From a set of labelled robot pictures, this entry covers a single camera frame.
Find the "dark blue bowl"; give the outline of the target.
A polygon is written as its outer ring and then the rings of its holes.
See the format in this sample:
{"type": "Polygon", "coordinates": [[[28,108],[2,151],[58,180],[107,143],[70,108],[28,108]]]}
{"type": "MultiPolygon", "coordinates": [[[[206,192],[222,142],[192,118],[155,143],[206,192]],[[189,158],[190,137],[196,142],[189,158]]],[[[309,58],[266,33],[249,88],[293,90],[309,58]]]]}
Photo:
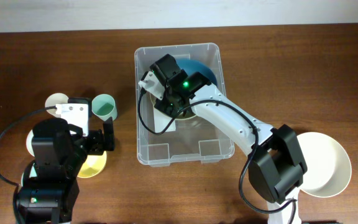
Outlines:
{"type": "Polygon", "coordinates": [[[184,71],[188,75],[192,75],[193,73],[200,72],[202,75],[207,77],[214,85],[217,85],[217,79],[213,71],[207,67],[205,64],[197,61],[190,60],[187,58],[178,58],[176,59],[177,65],[184,69],[184,71]]]}

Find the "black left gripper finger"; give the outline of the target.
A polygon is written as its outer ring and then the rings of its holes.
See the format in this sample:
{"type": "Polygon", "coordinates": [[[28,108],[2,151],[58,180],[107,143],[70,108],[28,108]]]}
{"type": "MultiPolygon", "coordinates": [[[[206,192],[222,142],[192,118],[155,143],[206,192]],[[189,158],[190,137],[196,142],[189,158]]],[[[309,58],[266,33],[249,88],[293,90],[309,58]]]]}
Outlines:
{"type": "Polygon", "coordinates": [[[115,150],[115,136],[114,136],[114,126],[112,117],[108,118],[103,123],[104,129],[104,150],[105,151],[114,151],[115,150]]]}
{"type": "Polygon", "coordinates": [[[90,98],[72,97],[68,99],[68,103],[79,103],[88,105],[88,117],[92,117],[92,101],[90,98]]]}

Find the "cream large bowl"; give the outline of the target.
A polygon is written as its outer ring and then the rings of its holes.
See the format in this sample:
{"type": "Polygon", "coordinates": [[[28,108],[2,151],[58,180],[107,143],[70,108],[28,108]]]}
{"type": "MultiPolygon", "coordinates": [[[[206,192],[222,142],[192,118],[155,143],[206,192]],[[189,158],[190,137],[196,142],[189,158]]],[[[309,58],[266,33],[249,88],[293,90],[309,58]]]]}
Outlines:
{"type": "Polygon", "coordinates": [[[334,197],[343,192],[352,176],[351,160],[346,150],[322,133],[307,132],[297,138],[308,168],[300,189],[319,198],[334,197]]]}

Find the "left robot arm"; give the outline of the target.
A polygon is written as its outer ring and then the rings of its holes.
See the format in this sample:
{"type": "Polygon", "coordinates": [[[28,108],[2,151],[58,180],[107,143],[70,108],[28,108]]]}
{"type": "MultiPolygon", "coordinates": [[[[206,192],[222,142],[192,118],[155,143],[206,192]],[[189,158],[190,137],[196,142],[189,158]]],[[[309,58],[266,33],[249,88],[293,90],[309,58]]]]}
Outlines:
{"type": "Polygon", "coordinates": [[[57,117],[32,129],[34,160],[25,168],[14,197],[18,223],[69,223],[79,194],[76,178],[89,156],[115,148],[111,118],[99,130],[89,129],[89,98],[69,98],[55,105],[57,117]]]}

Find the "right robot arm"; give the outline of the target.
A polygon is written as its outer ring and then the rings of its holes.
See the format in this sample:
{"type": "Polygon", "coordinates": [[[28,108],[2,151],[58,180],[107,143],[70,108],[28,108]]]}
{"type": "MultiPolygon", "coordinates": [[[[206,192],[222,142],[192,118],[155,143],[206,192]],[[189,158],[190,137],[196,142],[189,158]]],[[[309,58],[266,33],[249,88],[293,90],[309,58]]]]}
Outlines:
{"type": "Polygon", "coordinates": [[[198,116],[233,140],[247,160],[239,177],[245,204],[268,215],[269,223],[301,223],[298,194],[308,168],[296,132],[274,128],[227,99],[210,68],[166,54],[139,81],[142,95],[156,99],[155,109],[172,121],[198,116]]]}

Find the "mint green plastic cup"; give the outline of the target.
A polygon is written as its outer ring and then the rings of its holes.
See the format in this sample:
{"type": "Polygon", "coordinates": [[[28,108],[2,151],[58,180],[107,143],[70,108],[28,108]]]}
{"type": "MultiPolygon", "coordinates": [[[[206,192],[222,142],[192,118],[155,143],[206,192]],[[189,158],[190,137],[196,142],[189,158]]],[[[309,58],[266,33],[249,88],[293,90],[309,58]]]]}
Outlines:
{"type": "Polygon", "coordinates": [[[91,102],[92,112],[101,120],[107,121],[111,118],[113,121],[117,118],[117,107],[114,98],[108,94],[100,94],[91,102]]]}

